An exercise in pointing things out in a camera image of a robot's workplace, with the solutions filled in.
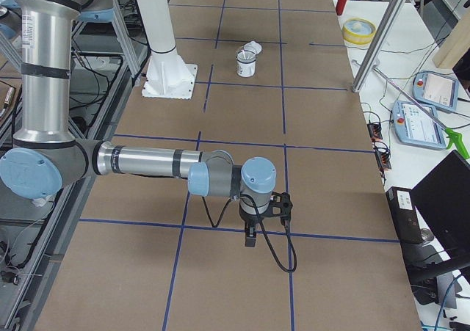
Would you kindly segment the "black computer box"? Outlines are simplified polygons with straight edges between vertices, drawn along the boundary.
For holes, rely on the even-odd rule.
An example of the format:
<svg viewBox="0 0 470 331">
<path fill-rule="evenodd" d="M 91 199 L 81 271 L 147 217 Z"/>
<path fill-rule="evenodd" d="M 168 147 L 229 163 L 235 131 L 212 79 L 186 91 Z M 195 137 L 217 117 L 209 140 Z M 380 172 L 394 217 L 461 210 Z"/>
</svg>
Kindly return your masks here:
<svg viewBox="0 0 470 331">
<path fill-rule="evenodd" d="M 421 228 L 410 189 L 392 186 L 386 192 L 391 218 L 401 243 L 423 244 Z"/>
</svg>

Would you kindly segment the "yellow tape roll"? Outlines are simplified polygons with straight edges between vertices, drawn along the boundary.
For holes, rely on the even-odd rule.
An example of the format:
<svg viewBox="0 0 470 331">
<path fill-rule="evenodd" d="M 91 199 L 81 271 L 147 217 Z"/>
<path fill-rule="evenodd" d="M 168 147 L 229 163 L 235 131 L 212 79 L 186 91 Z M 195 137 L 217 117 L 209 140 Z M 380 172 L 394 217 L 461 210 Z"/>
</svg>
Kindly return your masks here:
<svg viewBox="0 0 470 331">
<path fill-rule="evenodd" d="M 341 29 L 344 40 L 355 45 L 371 43 L 376 33 L 375 25 L 363 18 L 351 18 L 344 22 Z"/>
</svg>

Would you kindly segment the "black monitor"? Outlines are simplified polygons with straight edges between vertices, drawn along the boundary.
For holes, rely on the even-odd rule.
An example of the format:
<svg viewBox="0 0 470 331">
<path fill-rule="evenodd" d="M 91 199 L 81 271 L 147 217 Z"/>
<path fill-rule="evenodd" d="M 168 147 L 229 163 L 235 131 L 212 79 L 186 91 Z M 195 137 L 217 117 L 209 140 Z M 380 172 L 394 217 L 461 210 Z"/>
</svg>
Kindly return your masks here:
<svg viewBox="0 0 470 331">
<path fill-rule="evenodd" d="M 412 201 L 442 247 L 469 251 L 469 163 L 449 153 L 411 190 Z"/>
</svg>

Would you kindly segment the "aluminium side frame rail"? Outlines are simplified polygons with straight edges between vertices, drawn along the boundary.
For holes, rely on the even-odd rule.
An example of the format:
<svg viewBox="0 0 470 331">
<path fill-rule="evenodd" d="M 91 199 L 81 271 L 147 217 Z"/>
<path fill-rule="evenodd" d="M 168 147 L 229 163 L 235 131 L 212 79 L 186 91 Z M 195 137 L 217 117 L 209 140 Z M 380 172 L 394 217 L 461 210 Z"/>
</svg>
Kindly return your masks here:
<svg viewBox="0 0 470 331">
<path fill-rule="evenodd" d="M 1 129 L 1 328 L 31 330 L 84 209 L 97 142 L 109 141 L 137 77 L 117 51 L 75 48 L 68 129 L 70 148 L 8 147 L 21 125 L 14 111 Z"/>
</svg>

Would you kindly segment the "far teach pendant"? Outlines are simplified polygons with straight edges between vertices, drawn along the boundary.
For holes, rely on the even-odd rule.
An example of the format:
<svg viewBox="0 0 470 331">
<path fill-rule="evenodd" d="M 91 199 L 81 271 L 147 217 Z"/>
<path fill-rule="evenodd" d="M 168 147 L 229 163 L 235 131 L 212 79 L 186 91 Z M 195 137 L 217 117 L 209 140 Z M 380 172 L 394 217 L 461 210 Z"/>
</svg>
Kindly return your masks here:
<svg viewBox="0 0 470 331">
<path fill-rule="evenodd" d="M 454 112 L 458 101 L 458 82 L 434 71 L 417 73 L 413 80 L 413 96 L 422 103 L 444 112 Z"/>
</svg>

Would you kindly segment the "near teach pendant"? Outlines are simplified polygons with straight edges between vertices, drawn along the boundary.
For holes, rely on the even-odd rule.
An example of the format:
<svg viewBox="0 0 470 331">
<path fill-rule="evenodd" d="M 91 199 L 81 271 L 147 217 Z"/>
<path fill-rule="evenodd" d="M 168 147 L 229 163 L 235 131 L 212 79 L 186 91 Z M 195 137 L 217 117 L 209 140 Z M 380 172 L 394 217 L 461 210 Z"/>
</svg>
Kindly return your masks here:
<svg viewBox="0 0 470 331">
<path fill-rule="evenodd" d="M 396 101 L 392 116 L 401 143 L 434 150 L 443 150 L 447 146 L 442 129 L 412 102 Z"/>
</svg>

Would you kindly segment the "near orange connector board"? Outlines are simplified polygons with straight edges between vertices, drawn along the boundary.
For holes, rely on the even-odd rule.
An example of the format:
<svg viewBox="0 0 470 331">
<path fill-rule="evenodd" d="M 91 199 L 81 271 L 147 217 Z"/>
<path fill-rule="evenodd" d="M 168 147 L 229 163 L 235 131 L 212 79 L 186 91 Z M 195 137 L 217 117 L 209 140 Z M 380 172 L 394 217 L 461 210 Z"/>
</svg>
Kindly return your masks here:
<svg viewBox="0 0 470 331">
<path fill-rule="evenodd" d="M 377 165 L 380 170 L 390 170 L 391 169 L 391 151 L 388 145 L 381 141 L 375 141 L 372 143 L 375 151 L 375 158 Z"/>
</svg>

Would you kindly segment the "green handled reacher grabber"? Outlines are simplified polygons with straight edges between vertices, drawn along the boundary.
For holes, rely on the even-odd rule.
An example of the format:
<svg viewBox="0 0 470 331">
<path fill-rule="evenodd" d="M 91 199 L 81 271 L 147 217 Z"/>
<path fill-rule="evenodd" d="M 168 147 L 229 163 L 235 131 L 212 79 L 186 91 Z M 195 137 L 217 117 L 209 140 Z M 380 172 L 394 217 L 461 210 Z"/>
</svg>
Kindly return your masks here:
<svg viewBox="0 0 470 331">
<path fill-rule="evenodd" d="M 394 81 L 385 75 L 377 66 L 377 64 L 372 66 L 374 72 L 379 76 L 385 79 L 391 86 L 393 86 L 400 94 L 404 95 L 411 103 L 416 105 L 420 110 L 422 110 L 437 126 L 442 128 L 447 134 L 449 139 L 449 144 L 447 149 L 450 149 L 453 145 L 456 147 L 459 154 L 464 159 L 469 159 L 469 153 L 463 143 L 463 136 L 461 133 L 452 130 L 450 127 L 445 126 L 435 115 L 429 113 L 416 99 L 410 96 L 406 91 L 404 91 L 400 86 L 398 86 Z"/>
</svg>

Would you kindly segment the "teach pendant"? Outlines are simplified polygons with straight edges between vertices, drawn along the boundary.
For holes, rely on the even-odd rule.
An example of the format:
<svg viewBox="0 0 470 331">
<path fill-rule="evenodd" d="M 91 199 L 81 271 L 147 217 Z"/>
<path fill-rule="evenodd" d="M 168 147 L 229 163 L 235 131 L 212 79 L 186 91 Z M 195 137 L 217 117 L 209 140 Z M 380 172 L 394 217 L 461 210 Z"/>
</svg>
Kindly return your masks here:
<svg viewBox="0 0 470 331">
<path fill-rule="evenodd" d="M 434 150 L 443 150 L 447 146 L 442 129 L 412 102 L 396 101 L 392 116 L 401 143 Z"/>
<path fill-rule="evenodd" d="M 434 71 L 417 73 L 413 80 L 413 96 L 422 103 L 444 112 L 454 112 L 458 101 L 458 82 Z"/>
</svg>

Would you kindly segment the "white patterned cup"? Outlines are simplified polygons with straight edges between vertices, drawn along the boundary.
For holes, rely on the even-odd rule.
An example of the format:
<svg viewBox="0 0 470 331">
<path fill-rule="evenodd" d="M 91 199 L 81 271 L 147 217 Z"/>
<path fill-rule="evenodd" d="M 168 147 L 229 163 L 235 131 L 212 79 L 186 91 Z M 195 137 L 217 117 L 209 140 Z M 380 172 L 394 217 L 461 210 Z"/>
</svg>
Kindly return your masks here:
<svg viewBox="0 0 470 331">
<path fill-rule="evenodd" d="M 236 60 L 236 71 L 238 76 L 249 78 L 256 72 L 256 60 L 251 63 L 241 63 Z"/>
</svg>

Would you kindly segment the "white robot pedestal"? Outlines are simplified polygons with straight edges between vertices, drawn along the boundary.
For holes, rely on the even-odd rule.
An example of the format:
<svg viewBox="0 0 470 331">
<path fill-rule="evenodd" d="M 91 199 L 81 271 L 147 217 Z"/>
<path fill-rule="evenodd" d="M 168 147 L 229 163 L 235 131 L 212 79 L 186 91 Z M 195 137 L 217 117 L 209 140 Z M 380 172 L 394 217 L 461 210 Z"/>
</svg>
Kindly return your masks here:
<svg viewBox="0 0 470 331">
<path fill-rule="evenodd" d="M 151 56 L 142 95 L 146 98 L 188 100 L 198 66 L 178 54 L 168 0 L 137 0 Z"/>
</svg>

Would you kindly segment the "far orange connector board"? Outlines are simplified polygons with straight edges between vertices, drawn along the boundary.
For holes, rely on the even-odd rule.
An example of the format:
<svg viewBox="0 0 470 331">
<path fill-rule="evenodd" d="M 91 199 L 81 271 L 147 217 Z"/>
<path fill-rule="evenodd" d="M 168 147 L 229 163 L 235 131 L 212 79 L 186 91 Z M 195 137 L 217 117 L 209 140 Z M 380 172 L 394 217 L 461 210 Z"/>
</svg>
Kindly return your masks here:
<svg viewBox="0 0 470 331">
<path fill-rule="evenodd" d="M 367 129 L 368 129 L 368 132 L 372 141 L 383 139 L 382 124 L 380 121 L 372 122 L 369 120 L 367 123 Z"/>
</svg>

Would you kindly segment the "orange connector board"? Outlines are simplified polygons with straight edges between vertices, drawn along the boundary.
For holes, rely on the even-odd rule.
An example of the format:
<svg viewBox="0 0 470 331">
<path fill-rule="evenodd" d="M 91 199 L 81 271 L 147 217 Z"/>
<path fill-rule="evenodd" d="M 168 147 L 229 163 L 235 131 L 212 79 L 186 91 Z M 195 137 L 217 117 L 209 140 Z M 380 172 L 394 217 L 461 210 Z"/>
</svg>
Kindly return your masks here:
<svg viewBox="0 0 470 331">
<path fill-rule="evenodd" d="M 388 145 L 381 141 L 375 141 L 372 143 L 375 151 L 375 158 L 377 165 L 380 170 L 390 170 L 391 169 L 391 151 Z"/>
<path fill-rule="evenodd" d="M 380 121 L 372 122 L 369 120 L 367 123 L 367 129 L 368 129 L 368 132 L 372 141 L 383 139 L 382 124 Z"/>
</svg>

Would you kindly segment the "aluminium frame post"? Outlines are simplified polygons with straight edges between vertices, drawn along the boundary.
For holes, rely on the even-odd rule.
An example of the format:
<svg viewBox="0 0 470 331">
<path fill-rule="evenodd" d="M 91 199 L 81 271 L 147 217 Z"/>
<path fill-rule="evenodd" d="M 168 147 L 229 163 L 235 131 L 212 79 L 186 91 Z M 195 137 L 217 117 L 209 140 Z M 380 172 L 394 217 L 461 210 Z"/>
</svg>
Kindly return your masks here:
<svg viewBox="0 0 470 331">
<path fill-rule="evenodd" d="M 352 91 L 359 92 L 366 81 L 369 72 L 372 70 L 374 61 L 376 60 L 380 50 L 383 47 L 385 39 L 390 32 L 397 16 L 402 9 L 406 0 L 391 0 L 388 3 L 386 11 L 380 21 L 376 34 L 372 39 L 370 47 L 358 69 L 354 82 L 352 83 Z"/>
</svg>

